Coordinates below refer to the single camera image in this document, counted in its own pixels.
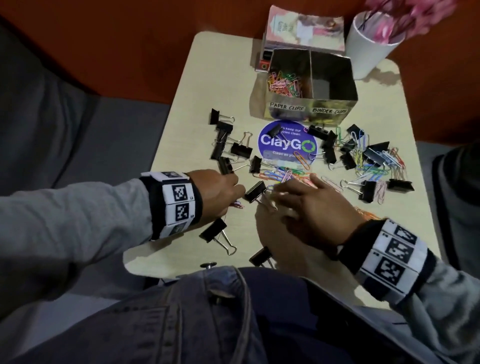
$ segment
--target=pink book cover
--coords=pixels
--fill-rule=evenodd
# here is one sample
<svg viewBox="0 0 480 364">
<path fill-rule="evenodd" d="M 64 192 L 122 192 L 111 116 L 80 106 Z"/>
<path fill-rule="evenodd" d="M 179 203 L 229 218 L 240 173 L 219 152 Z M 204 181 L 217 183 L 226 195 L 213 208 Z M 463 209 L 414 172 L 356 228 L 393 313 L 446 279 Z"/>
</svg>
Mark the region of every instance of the pink book cover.
<svg viewBox="0 0 480 364">
<path fill-rule="evenodd" d="M 303 15 L 270 7 L 265 41 L 333 52 L 345 51 L 343 18 Z"/>
</svg>

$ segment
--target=vase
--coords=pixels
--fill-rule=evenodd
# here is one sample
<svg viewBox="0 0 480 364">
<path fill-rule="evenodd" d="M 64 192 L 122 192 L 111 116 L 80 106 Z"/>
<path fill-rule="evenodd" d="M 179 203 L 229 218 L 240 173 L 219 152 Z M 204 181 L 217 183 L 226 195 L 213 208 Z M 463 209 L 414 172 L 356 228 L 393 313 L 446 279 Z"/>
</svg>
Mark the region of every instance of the vase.
<svg viewBox="0 0 480 364">
<path fill-rule="evenodd" d="M 353 78 L 365 78 L 375 66 L 390 54 L 403 40 L 405 34 L 399 34 L 389 43 L 383 44 L 373 40 L 378 25 L 389 15 L 377 12 L 366 23 L 362 30 L 364 19 L 370 12 L 361 12 L 353 19 L 345 44 L 345 54 L 352 62 Z"/>
</svg>

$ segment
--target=sleeve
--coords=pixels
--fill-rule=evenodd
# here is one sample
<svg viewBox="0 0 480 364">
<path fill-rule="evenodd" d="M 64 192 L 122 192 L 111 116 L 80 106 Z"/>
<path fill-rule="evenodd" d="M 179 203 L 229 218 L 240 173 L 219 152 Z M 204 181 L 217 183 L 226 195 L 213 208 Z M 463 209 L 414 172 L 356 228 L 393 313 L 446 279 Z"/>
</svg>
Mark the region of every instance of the sleeve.
<svg viewBox="0 0 480 364">
<path fill-rule="evenodd" d="M 198 189 L 176 172 L 0 197 L 0 295 L 9 297 L 0 317 L 58 297 L 84 266 L 184 231 L 201 214 Z"/>
<path fill-rule="evenodd" d="M 392 220 L 369 221 L 338 259 L 376 299 L 401 313 L 412 334 L 440 356 L 479 363 L 480 281 L 457 271 Z"/>
</svg>

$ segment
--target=person's left hand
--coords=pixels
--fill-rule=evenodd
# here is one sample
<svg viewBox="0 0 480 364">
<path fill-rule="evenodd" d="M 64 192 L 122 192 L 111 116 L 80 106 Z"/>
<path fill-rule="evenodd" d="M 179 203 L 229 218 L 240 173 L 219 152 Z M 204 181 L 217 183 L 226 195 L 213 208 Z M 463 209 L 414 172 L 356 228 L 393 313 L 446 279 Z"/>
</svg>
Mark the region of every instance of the person's left hand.
<svg viewBox="0 0 480 364">
<path fill-rule="evenodd" d="M 228 206 L 245 195 L 237 184 L 236 174 L 222 175 L 216 170 L 193 170 L 187 173 L 202 195 L 203 211 L 198 225 L 205 225 L 227 213 Z"/>
</svg>

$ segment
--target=orange wall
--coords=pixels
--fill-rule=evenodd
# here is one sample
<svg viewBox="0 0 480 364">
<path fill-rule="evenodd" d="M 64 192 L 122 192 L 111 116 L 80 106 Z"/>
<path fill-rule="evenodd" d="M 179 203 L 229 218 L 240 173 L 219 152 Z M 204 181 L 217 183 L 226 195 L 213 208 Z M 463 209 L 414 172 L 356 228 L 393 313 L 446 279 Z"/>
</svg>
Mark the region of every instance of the orange wall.
<svg viewBox="0 0 480 364">
<path fill-rule="evenodd" d="M 275 5 L 351 20 L 360 0 Z M 0 14 L 75 79 L 101 95 L 170 103 L 196 33 L 212 30 L 261 37 L 266 0 L 0 0 Z M 402 73 L 418 140 L 472 139 L 480 111 L 480 1 L 391 55 Z"/>
</svg>

